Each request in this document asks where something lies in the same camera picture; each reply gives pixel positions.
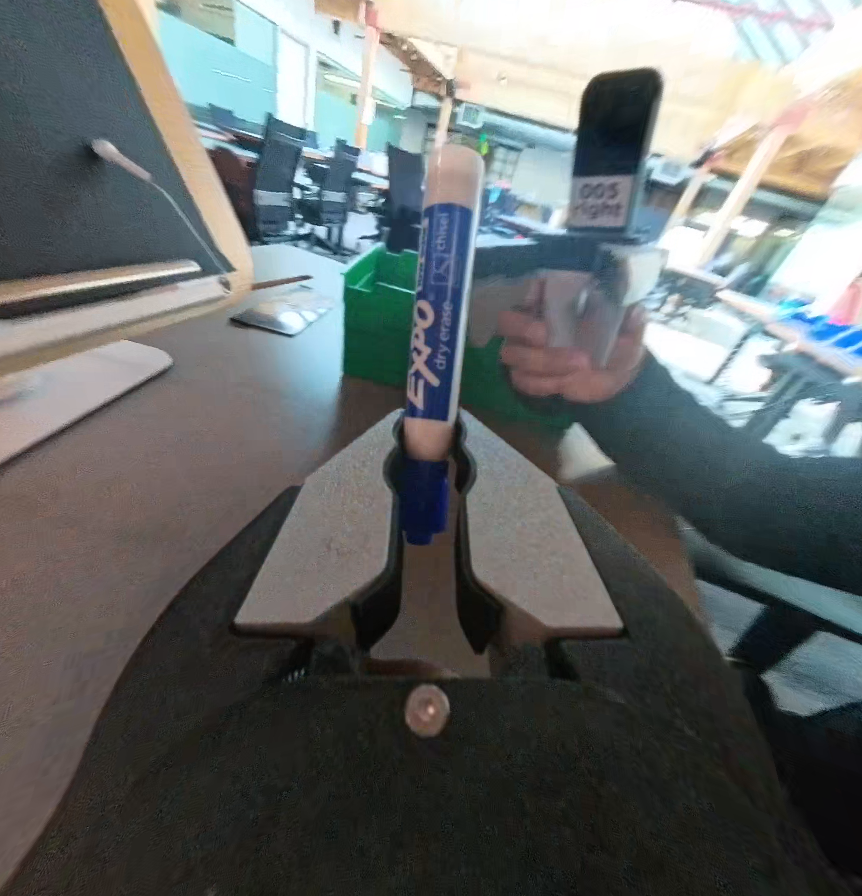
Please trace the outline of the dark grey seat chair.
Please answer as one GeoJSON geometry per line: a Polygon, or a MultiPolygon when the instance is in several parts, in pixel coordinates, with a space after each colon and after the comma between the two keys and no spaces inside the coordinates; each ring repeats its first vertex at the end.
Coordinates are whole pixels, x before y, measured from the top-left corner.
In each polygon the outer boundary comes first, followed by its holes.
{"type": "Polygon", "coordinates": [[[698,581],[759,606],[729,651],[733,662],[761,675],[817,633],[862,646],[862,597],[744,562],[692,528],[682,539],[698,581]]]}

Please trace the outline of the black office chair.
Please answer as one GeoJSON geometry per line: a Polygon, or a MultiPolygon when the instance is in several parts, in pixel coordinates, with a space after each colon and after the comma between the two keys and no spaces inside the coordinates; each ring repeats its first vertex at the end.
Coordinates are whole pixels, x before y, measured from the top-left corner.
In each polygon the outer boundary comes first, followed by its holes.
{"type": "Polygon", "coordinates": [[[255,238],[284,241],[294,223],[294,180],[302,160],[305,130],[268,115],[252,189],[255,238]]]}
{"type": "Polygon", "coordinates": [[[357,170],[358,157],[357,148],[344,140],[337,140],[320,188],[318,226],[326,231],[325,246],[328,251],[340,256],[357,253],[345,244],[344,231],[351,208],[353,174],[357,170]]]}
{"type": "Polygon", "coordinates": [[[387,145],[388,197],[385,224],[389,252],[418,250],[423,221],[425,162],[414,152],[387,145]]]}

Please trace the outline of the black flat plate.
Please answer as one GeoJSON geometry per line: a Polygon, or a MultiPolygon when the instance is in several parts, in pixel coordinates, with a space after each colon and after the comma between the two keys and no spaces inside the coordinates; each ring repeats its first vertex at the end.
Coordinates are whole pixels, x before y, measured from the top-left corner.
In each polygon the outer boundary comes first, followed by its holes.
{"type": "Polygon", "coordinates": [[[231,315],[230,322],[294,338],[336,308],[336,300],[310,281],[259,290],[258,299],[231,315]]]}

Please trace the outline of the blue marker pen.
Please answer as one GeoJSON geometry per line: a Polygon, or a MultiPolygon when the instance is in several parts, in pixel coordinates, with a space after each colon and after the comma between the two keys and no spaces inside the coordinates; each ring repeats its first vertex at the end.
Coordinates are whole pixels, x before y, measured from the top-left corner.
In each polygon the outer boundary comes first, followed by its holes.
{"type": "Polygon", "coordinates": [[[426,546],[444,532],[449,457],[459,413],[470,289],[482,204],[479,153],[446,143],[427,175],[401,427],[400,526],[426,546]]]}

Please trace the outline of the silver clamp bar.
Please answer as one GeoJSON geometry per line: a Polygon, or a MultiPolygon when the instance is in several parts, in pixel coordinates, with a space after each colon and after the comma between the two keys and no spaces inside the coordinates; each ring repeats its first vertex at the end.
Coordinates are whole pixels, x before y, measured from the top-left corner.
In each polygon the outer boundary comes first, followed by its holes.
{"type": "Polygon", "coordinates": [[[192,260],[0,281],[0,375],[226,299],[228,274],[192,260]]]}

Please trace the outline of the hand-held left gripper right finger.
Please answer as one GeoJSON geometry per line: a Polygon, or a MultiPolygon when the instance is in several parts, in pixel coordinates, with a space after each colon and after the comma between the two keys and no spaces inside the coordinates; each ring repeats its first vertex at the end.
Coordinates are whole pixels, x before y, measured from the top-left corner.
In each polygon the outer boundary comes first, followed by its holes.
{"type": "Polygon", "coordinates": [[[456,608],[471,649],[621,637],[558,484],[465,410],[456,435],[456,608]]]}

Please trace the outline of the black board with wooden edge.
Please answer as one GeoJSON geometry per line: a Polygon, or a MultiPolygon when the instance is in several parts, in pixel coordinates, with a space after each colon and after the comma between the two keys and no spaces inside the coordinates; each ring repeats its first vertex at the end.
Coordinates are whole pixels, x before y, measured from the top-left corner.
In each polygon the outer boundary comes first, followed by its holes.
{"type": "Polygon", "coordinates": [[[0,281],[104,269],[70,262],[83,239],[62,172],[99,138],[156,176],[232,272],[99,3],[0,1],[0,281]]]}

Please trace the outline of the cluster of blue bins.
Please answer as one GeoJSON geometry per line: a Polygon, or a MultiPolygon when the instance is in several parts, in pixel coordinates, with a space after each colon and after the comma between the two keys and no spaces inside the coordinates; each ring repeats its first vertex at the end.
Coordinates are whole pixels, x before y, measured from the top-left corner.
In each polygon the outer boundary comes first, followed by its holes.
{"type": "Polygon", "coordinates": [[[825,315],[795,313],[783,320],[798,335],[798,341],[817,351],[839,356],[851,364],[862,364],[862,327],[835,323],[825,315]]]}

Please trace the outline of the person's right forearm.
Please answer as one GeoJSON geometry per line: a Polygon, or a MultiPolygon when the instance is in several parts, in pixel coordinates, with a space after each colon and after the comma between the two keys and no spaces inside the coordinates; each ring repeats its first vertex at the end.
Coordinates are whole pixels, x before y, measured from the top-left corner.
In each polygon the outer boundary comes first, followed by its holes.
{"type": "Polygon", "coordinates": [[[703,407],[654,358],[571,414],[626,478],[709,542],[862,597],[862,458],[792,457],[703,407]]]}

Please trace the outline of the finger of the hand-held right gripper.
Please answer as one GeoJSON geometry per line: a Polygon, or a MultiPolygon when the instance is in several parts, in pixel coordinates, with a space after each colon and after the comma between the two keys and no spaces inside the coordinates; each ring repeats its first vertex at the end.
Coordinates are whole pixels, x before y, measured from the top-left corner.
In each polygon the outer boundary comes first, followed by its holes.
{"type": "Polygon", "coordinates": [[[602,248],[597,264],[597,366],[612,354],[627,314],[644,302],[666,264],[663,248],[602,248]]]}
{"type": "Polygon", "coordinates": [[[544,274],[541,284],[547,346],[551,349],[578,348],[591,275],[544,274]]]}

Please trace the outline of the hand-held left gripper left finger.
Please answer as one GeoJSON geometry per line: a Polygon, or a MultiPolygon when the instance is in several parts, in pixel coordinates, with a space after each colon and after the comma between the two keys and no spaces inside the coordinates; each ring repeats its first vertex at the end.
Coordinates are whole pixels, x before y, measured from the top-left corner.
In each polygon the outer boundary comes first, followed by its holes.
{"type": "Polygon", "coordinates": [[[382,418],[285,492],[293,502],[237,611],[238,632],[369,651],[390,630],[402,588],[390,475],[401,416],[382,418]]]}

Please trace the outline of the stack of green bins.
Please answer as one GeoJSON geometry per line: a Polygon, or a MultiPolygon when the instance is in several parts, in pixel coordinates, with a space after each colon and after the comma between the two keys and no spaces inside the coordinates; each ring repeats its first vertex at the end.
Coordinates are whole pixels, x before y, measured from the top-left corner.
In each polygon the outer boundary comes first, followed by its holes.
{"type": "MultiPolygon", "coordinates": [[[[416,252],[390,252],[377,245],[345,270],[346,375],[405,391],[416,265],[416,252]]],[[[482,347],[466,347],[461,405],[523,425],[567,430],[572,424],[570,417],[551,406],[538,410],[512,390],[501,365],[502,342],[492,337],[482,347]]]]}

